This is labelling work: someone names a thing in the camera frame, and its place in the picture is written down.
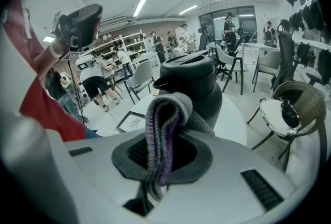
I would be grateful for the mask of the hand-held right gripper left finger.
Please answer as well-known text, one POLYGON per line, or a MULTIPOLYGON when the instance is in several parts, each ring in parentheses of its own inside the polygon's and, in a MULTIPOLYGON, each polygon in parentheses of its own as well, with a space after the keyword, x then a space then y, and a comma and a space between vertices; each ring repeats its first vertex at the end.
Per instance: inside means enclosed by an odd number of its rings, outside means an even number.
POLYGON ((121 143, 112 152, 113 165, 127 179, 143 181, 148 169, 148 150, 145 134, 121 143))

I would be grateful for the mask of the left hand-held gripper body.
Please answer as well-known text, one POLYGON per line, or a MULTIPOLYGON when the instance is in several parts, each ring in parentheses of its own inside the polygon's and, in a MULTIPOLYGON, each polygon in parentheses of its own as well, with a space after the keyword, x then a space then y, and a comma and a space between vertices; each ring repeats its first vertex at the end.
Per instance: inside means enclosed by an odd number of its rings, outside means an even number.
POLYGON ((101 21, 102 11, 102 5, 91 4, 70 14, 59 12, 55 15, 55 36, 65 47, 60 60, 73 60, 92 46, 97 36, 95 28, 101 21))

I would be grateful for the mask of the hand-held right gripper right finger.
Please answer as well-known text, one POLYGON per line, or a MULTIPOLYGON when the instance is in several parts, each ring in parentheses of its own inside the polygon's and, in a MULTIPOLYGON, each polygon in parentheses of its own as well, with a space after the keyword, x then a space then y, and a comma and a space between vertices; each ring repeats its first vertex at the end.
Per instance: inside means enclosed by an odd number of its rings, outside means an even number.
POLYGON ((173 162, 168 185, 196 182, 212 162, 212 151, 204 142, 186 134, 177 134, 173 139, 173 162))

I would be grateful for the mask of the grey fleece cloth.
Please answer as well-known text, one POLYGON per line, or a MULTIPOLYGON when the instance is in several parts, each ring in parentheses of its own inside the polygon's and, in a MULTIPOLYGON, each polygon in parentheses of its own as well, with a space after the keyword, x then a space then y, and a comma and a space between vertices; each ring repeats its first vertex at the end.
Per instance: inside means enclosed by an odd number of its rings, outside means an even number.
POLYGON ((185 126, 209 136, 215 135, 185 94, 159 95, 149 104, 145 116, 148 151, 146 182, 149 194, 157 202, 163 198, 161 187, 167 185, 172 170, 174 130, 185 126))

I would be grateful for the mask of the black kettle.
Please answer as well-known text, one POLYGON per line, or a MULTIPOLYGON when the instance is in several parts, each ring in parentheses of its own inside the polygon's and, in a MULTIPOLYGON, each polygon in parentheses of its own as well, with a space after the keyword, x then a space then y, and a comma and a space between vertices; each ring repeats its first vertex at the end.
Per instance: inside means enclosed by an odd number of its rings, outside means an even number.
POLYGON ((221 106, 222 91, 216 83, 216 67, 206 51, 172 58, 160 66, 160 77, 153 83, 164 92, 187 95, 193 109, 215 128, 221 106))

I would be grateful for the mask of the person's left forearm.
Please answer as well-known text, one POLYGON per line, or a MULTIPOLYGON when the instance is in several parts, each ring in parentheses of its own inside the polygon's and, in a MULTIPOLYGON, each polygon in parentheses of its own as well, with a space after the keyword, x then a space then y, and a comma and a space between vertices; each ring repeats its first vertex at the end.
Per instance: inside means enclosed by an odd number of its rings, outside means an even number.
MULTIPOLYGON (((54 45, 54 49, 61 57, 68 53, 69 47, 64 41, 55 39, 51 42, 54 45)), ((54 58, 50 51, 49 46, 38 56, 34 58, 34 62, 37 67, 37 75, 40 80, 44 79, 48 71, 53 67, 53 65, 60 59, 54 58)))

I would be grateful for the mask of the ceiling air conditioner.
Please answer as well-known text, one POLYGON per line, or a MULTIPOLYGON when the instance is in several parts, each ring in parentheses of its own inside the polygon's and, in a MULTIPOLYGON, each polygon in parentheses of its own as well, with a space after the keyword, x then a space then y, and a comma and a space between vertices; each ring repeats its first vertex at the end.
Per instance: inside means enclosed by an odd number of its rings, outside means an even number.
POLYGON ((102 20, 99 31, 100 33, 107 33, 126 26, 128 23, 127 17, 124 15, 115 16, 102 20))

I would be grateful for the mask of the person's blue shorts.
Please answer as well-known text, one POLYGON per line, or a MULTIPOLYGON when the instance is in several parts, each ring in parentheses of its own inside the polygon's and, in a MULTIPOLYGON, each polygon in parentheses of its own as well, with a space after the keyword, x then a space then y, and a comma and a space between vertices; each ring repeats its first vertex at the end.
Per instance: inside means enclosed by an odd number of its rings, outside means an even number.
POLYGON ((86 139, 95 139, 95 138, 100 138, 101 136, 95 132, 94 130, 89 129, 88 127, 85 128, 85 134, 86 134, 86 139))

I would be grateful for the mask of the white wristband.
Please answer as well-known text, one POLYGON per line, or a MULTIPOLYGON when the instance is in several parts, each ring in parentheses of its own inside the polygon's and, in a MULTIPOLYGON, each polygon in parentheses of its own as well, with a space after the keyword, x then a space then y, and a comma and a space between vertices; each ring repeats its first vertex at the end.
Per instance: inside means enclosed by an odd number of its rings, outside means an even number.
POLYGON ((51 53, 51 55, 54 57, 54 58, 60 58, 61 57, 61 54, 58 54, 55 49, 54 49, 54 45, 53 44, 50 44, 49 45, 49 51, 51 53))

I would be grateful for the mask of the white shelf with items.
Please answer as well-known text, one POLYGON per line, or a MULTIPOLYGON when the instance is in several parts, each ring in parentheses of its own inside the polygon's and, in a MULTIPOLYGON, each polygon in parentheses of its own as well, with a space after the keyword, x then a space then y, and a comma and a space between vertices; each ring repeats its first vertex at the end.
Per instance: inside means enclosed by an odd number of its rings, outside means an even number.
POLYGON ((160 62, 156 51, 152 47, 152 39, 148 38, 141 30, 129 35, 103 34, 99 36, 94 46, 81 56, 93 55, 101 57, 108 65, 114 63, 114 81, 124 79, 123 66, 118 55, 113 51, 117 46, 129 57, 129 65, 135 71, 138 64, 149 60, 152 67, 158 67, 160 62))

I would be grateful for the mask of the ceiling light bar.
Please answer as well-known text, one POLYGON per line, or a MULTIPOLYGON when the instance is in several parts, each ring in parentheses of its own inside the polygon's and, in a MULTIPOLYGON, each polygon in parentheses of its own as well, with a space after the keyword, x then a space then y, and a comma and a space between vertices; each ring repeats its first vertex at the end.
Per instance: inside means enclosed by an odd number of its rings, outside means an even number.
POLYGON ((146 3, 146 1, 147 0, 140 0, 139 1, 138 5, 137 5, 137 7, 135 9, 135 12, 133 14, 133 17, 134 18, 136 18, 139 15, 139 13, 140 13, 141 9, 143 8, 144 4, 146 3))
POLYGON ((189 7, 189 8, 187 8, 187 9, 181 11, 180 13, 178 13, 178 15, 181 16, 181 15, 187 13, 187 12, 190 12, 191 10, 196 9, 197 7, 198 7, 198 5, 193 5, 193 6, 189 7))

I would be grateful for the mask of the grey shell chair black legs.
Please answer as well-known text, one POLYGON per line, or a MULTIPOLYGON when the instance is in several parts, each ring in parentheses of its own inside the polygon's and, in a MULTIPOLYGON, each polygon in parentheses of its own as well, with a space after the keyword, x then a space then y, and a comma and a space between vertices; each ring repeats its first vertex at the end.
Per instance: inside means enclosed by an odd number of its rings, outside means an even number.
POLYGON ((275 77, 280 66, 280 60, 281 54, 278 50, 271 50, 265 55, 259 56, 252 79, 252 84, 254 84, 253 92, 255 92, 259 73, 275 77))
POLYGON ((232 73, 235 73, 235 82, 238 82, 238 73, 240 74, 240 94, 243 94, 244 90, 244 72, 247 72, 249 69, 246 64, 244 64, 243 59, 237 56, 228 55, 219 45, 215 45, 217 50, 218 59, 221 64, 224 64, 224 72, 222 74, 221 80, 224 79, 225 73, 228 73, 227 80, 223 86, 222 91, 224 92, 232 73))
POLYGON ((153 69, 152 69, 152 64, 151 64, 150 60, 146 60, 146 61, 143 61, 142 63, 138 64, 133 76, 127 80, 124 80, 125 88, 134 105, 136 103, 132 97, 132 94, 134 94, 135 97, 137 98, 137 100, 140 101, 138 93, 141 92, 142 90, 144 90, 146 87, 148 88, 149 93, 151 93, 150 85, 154 81, 155 80, 153 77, 153 69))

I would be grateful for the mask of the person's red jersey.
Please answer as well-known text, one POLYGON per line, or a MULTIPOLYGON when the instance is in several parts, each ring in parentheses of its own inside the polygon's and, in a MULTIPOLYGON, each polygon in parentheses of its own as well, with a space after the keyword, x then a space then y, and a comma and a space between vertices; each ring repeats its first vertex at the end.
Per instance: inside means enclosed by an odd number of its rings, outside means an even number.
POLYGON ((11 0, 6 10, 9 14, 4 23, 5 36, 9 37, 10 43, 18 51, 19 58, 23 59, 37 75, 31 81, 23 98, 20 113, 37 120, 45 129, 57 131, 64 142, 87 139, 88 129, 82 122, 71 117, 55 99, 47 95, 41 85, 39 78, 44 70, 43 62, 46 61, 43 57, 52 59, 55 57, 48 50, 43 49, 31 27, 29 31, 32 37, 28 38, 23 25, 21 0, 11 0))

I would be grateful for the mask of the white round seat cushion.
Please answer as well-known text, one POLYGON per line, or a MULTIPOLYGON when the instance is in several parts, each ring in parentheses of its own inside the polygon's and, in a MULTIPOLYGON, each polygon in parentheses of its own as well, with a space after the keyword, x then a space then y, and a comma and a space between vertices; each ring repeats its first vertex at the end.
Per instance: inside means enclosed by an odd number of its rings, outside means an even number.
POLYGON ((290 127, 282 117, 282 102, 271 98, 263 99, 260 103, 260 111, 267 126, 280 137, 297 134, 298 129, 290 127))

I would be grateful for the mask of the black pouch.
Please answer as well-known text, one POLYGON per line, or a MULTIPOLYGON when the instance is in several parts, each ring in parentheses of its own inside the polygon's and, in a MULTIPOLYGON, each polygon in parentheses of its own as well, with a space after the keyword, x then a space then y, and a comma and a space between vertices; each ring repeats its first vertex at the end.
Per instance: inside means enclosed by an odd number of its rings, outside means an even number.
POLYGON ((284 122, 291 128, 296 128, 299 126, 299 116, 295 112, 292 105, 290 105, 286 100, 281 103, 281 115, 284 122))

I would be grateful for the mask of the black office chair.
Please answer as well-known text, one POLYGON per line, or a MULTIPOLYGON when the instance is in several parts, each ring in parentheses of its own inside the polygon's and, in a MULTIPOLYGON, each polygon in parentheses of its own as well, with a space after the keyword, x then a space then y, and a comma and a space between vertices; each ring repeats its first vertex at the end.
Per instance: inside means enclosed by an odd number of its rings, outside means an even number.
POLYGON ((282 83, 293 80, 294 72, 298 65, 303 65, 303 67, 306 68, 310 62, 309 44, 301 42, 298 50, 302 48, 302 52, 295 56, 295 43, 292 39, 293 27, 290 21, 281 19, 277 27, 277 32, 280 46, 280 64, 278 73, 272 79, 273 91, 282 83))
POLYGON ((201 34, 198 51, 208 50, 209 44, 215 42, 212 35, 208 33, 206 26, 201 26, 198 32, 201 34))

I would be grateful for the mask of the brown wicker chair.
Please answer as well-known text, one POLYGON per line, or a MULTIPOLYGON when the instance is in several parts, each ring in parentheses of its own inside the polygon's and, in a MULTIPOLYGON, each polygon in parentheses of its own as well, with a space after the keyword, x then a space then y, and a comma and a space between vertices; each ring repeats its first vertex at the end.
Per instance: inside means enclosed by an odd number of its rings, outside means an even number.
MULTIPOLYGON (((273 135, 276 135, 282 141, 288 142, 286 148, 278 157, 280 160, 283 156, 286 156, 282 168, 282 170, 285 171, 288 166, 290 149, 294 140, 311 135, 317 131, 320 138, 320 159, 318 170, 321 171, 327 160, 327 135, 324 124, 327 109, 325 100, 320 91, 306 82, 288 81, 277 87, 271 99, 280 100, 281 102, 286 100, 292 105, 300 120, 299 126, 296 127, 298 132, 291 136, 280 137, 270 130, 270 133, 255 145, 252 150, 255 150, 264 144, 273 135)), ((258 112, 261 112, 260 105, 246 124, 250 124, 258 112)))

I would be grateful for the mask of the white desk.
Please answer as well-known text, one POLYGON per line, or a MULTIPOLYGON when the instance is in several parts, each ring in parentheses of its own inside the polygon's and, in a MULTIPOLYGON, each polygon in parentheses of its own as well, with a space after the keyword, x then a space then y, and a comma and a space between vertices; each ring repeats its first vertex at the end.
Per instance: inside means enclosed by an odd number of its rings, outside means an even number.
POLYGON ((266 46, 262 43, 242 43, 241 44, 241 54, 242 54, 242 60, 245 60, 245 54, 246 54, 246 49, 247 48, 251 48, 251 49, 256 49, 256 52, 253 52, 253 54, 255 54, 255 59, 253 61, 254 64, 256 64, 259 60, 259 56, 261 54, 264 54, 265 51, 269 52, 269 51, 273 51, 273 50, 279 50, 277 48, 274 47, 269 47, 266 46))

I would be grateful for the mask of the dark glass window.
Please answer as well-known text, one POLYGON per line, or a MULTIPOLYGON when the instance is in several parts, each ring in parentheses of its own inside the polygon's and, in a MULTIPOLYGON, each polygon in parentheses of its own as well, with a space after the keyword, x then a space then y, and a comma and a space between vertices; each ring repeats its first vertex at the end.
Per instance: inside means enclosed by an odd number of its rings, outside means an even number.
POLYGON ((232 18, 232 23, 235 28, 241 28, 248 40, 256 43, 257 21, 253 6, 234 7, 203 14, 199 16, 200 26, 206 27, 207 33, 210 34, 214 40, 223 39, 224 22, 228 12, 231 12, 234 15, 232 18))

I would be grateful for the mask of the black picture frame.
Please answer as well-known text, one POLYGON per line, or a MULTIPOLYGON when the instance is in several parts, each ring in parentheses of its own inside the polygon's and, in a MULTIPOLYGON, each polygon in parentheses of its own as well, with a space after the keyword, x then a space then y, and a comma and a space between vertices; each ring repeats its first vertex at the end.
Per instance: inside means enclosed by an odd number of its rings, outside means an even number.
POLYGON ((124 133, 145 127, 145 115, 129 111, 118 123, 115 130, 124 133))

